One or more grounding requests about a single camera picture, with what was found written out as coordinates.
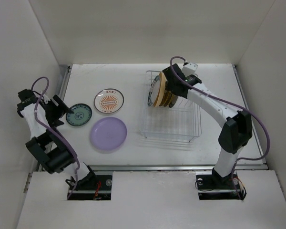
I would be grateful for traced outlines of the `tan beige plate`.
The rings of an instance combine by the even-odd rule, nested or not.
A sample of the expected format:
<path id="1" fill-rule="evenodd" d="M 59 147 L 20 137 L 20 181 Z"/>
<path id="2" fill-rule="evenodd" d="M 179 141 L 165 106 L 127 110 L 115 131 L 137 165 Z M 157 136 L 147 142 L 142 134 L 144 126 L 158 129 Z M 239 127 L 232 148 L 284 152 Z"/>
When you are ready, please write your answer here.
<path id="1" fill-rule="evenodd" d="M 160 106 L 160 103 L 163 99 L 164 92 L 165 92 L 166 77 L 164 73 L 159 73 L 159 77 L 160 77 L 160 87 L 158 90 L 156 101 L 154 102 L 154 107 Z"/>

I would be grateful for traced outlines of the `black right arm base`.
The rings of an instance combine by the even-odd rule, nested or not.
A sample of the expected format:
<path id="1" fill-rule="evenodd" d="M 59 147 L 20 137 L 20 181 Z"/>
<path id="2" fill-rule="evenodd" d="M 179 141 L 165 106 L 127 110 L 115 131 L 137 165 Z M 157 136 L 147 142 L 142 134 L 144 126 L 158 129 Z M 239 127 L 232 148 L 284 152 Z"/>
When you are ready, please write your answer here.
<path id="1" fill-rule="evenodd" d="M 196 174 L 195 188 L 199 200 L 244 200 L 247 191 L 237 174 L 233 179 L 216 180 L 212 174 Z"/>

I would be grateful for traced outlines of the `orange sunburst white plate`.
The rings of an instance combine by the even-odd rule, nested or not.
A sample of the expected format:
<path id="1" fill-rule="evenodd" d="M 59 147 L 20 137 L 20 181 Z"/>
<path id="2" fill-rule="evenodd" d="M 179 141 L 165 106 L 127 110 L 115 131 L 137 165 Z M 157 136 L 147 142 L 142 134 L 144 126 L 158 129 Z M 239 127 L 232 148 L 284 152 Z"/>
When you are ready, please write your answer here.
<path id="1" fill-rule="evenodd" d="M 122 108 L 124 95 L 117 89 L 107 88 L 96 94 L 93 104 L 98 112 L 113 114 Z"/>

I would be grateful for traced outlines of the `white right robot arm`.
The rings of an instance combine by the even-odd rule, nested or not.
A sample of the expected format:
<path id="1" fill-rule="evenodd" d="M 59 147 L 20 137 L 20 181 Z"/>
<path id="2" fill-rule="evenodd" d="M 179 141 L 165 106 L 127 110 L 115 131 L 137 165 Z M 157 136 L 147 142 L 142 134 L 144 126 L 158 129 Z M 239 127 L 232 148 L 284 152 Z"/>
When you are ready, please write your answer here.
<path id="1" fill-rule="evenodd" d="M 221 151 L 212 170 L 211 182 L 215 187 L 222 188 L 228 183 L 241 150 L 252 137 L 251 115 L 214 99 L 214 94 L 202 80 L 195 74 L 185 76 L 177 64 L 165 68 L 163 73 L 173 94 L 199 105 L 221 127 L 218 137 Z"/>

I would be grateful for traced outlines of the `blue patterned white plate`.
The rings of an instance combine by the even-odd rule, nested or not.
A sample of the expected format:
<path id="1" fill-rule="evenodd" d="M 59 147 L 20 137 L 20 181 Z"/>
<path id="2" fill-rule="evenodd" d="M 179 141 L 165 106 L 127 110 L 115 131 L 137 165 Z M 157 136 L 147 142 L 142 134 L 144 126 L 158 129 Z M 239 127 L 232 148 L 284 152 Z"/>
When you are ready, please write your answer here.
<path id="1" fill-rule="evenodd" d="M 151 83 L 151 87 L 148 93 L 148 106 L 152 106 L 157 98 L 159 81 L 160 81 L 160 76 L 156 76 L 153 82 Z"/>

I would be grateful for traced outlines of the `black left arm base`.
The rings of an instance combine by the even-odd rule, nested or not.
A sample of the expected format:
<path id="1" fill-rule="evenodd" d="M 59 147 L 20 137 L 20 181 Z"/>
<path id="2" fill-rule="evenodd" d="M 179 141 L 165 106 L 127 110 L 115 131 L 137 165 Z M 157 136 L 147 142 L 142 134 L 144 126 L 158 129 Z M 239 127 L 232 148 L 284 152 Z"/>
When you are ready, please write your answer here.
<path id="1" fill-rule="evenodd" d="M 68 200 L 94 200 L 103 201 L 111 200 L 112 194 L 112 173 L 97 172 L 97 180 L 93 179 L 85 184 L 78 182 L 76 189 L 72 192 L 73 184 L 75 180 L 65 180 L 68 184 L 67 199 Z"/>

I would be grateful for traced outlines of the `lavender purple plate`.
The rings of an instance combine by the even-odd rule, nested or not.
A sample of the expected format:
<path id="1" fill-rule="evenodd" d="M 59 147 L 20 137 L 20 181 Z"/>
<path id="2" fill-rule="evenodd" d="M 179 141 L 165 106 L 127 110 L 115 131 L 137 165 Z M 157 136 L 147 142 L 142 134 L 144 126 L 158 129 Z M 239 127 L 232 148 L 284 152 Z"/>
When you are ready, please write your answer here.
<path id="1" fill-rule="evenodd" d="M 98 150 L 113 151 L 126 140 L 127 127 L 116 117 L 105 117 L 97 121 L 90 131 L 90 142 Z"/>

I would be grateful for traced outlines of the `yellow brown plate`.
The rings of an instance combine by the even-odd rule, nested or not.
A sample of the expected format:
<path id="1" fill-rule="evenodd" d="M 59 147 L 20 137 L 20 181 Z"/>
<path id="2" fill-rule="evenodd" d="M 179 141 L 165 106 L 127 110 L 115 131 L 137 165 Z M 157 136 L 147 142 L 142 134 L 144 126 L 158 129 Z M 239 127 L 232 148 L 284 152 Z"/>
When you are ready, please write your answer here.
<path id="1" fill-rule="evenodd" d="M 169 108 L 174 107 L 174 105 L 176 104 L 177 100 L 178 100 L 178 96 L 172 94 L 172 97 L 171 97 L 171 100 L 170 100 L 170 102 L 169 102 L 168 107 L 169 107 Z"/>
<path id="2" fill-rule="evenodd" d="M 163 107 L 166 107 L 166 103 L 167 103 L 167 100 L 169 99 L 170 97 L 170 90 L 168 88 L 168 82 L 166 81 L 165 82 L 165 92 L 164 92 L 164 96 L 163 96 L 163 100 L 162 100 L 162 106 Z"/>

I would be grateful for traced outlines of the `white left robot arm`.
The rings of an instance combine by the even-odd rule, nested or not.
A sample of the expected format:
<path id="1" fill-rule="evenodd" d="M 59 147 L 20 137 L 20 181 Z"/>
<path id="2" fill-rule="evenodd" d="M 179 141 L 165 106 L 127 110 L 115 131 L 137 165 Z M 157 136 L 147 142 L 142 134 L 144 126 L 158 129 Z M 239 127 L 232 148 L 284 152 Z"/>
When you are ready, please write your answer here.
<path id="1" fill-rule="evenodd" d="M 78 178 L 76 190 L 92 189 L 100 180 L 93 170 L 86 164 L 77 168 L 75 156 L 67 147 L 67 141 L 57 130 L 58 126 L 64 124 L 60 118 L 64 114 L 72 114 L 71 109 L 55 95 L 52 99 L 44 95 L 38 106 L 38 94 L 31 89 L 18 92 L 20 103 L 17 104 L 17 113 L 25 118 L 31 132 L 30 140 L 25 144 L 26 148 L 40 165 L 49 173 L 66 172 L 72 179 L 66 183 L 72 188 L 75 178 Z"/>

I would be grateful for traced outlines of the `small dark teal plate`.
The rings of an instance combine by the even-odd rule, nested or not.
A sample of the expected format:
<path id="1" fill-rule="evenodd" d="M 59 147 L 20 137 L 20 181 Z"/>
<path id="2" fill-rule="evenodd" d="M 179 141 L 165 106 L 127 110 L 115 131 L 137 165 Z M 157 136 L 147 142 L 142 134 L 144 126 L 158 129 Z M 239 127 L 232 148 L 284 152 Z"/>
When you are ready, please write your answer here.
<path id="1" fill-rule="evenodd" d="M 74 104 L 70 109 L 73 113 L 66 114 L 66 121 L 73 127 L 83 126 L 92 118 L 92 109 L 87 104 Z"/>

